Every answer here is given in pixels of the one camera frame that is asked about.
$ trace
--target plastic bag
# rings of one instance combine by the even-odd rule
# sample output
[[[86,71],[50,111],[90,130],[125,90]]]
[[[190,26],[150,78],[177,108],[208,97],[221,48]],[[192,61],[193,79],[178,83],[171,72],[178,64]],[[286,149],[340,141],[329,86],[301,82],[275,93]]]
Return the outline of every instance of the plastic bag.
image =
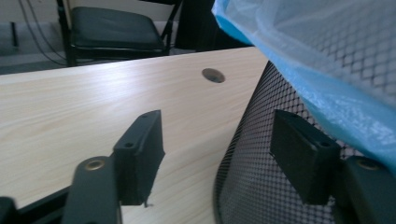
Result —
[[[259,48],[323,129],[396,175],[396,4],[217,0],[229,35]]]

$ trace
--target cable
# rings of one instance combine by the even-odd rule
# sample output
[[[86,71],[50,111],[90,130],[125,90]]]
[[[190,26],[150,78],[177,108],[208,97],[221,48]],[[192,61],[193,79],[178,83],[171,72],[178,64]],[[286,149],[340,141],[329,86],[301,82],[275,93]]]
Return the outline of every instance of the cable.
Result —
[[[26,11],[25,11],[25,9],[24,9],[24,6],[23,6],[22,1],[21,1],[21,0],[18,0],[18,2],[20,3],[21,10],[22,10],[22,14],[23,14],[24,20],[25,20],[25,22],[26,22],[27,28],[28,28],[28,30],[29,30],[29,33],[32,35],[32,38],[33,38],[33,40],[35,41],[35,45],[37,46],[37,48],[38,48],[38,50],[40,51],[40,53],[41,53],[44,57],[46,57],[48,60],[52,61],[53,63],[66,66],[66,64],[64,64],[64,63],[55,62],[54,60],[52,60],[52,59],[44,52],[44,50],[43,50],[43,49],[41,48],[41,46],[38,44],[37,38],[36,38],[36,36],[35,36],[35,33],[33,32],[32,27],[30,26],[30,23],[29,23],[29,21],[28,21],[28,19],[27,19]]]
[[[32,12],[33,18],[35,20],[35,26],[37,27],[38,32],[41,34],[41,37],[44,39],[44,42],[46,42],[47,46],[52,50],[52,52],[54,52],[56,55],[58,55],[58,57],[66,60],[66,58],[64,56],[62,56],[58,52],[56,52],[56,50],[52,47],[52,45],[50,44],[48,39],[44,36],[43,31],[41,30],[41,27],[38,24],[37,16],[35,15],[35,11],[33,10],[32,3],[29,0],[27,0],[26,2],[30,8],[30,11]]]
[[[70,2],[69,2],[69,0],[66,0],[66,3],[67,3],[67,14],[70,16],[70,15],[72,15],[72,13],[71,13],[71,7],[70,7]]]

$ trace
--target white wall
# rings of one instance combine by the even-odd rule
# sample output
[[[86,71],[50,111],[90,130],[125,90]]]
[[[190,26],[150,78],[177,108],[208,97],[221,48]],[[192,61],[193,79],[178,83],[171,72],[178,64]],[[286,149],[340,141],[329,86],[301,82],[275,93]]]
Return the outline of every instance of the white wall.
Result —
[[[56,0],[29,0],[39,21],[57,21]],[[137,0],[69,0],[71,7],[104,7],[136,12],[151,17],[154,21],[166,21],[172,6],[141,2]],[[26,0],[22,0],[28,10]],[[18,0],[0,0],[0,22],[23,21]]]

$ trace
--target desk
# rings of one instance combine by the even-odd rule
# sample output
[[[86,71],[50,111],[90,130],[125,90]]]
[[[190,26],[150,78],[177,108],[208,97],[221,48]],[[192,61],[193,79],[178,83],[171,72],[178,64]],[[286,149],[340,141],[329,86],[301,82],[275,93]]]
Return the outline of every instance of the desk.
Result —
[[[216,171],[266,63],[246,48],[0,76],[0,195],[22,207],[68,186],[81,161],[161,109],[154,206],[123,207],[124,223],[213,223]]]

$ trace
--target gray floor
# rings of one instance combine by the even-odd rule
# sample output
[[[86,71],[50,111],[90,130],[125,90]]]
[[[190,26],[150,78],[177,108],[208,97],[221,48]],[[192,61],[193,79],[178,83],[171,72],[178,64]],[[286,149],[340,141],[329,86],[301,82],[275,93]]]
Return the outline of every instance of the gray floor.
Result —
[[[31,24],[39,46],[45,54],[54,62],[47,59],[38,49],[32,35],[29,33],[26,23],[17,23],[17,34],[19,46],[14,47],[12,42],[12,33],[9,23],[0,23],[0,75],[15,74],[22,72],[34,72],[56,68],[64,68],[65,60],[57,54],[64,57],[62,36],[59,24],[57,22],[40,22],[39,27],[44,36],[48,39],[54,53],[45,43],[38,32],[37,26]],[[171,49],[171,55],[191,53],[192,50]],[[109,63],[114,61],[97,61],[93,63]]]

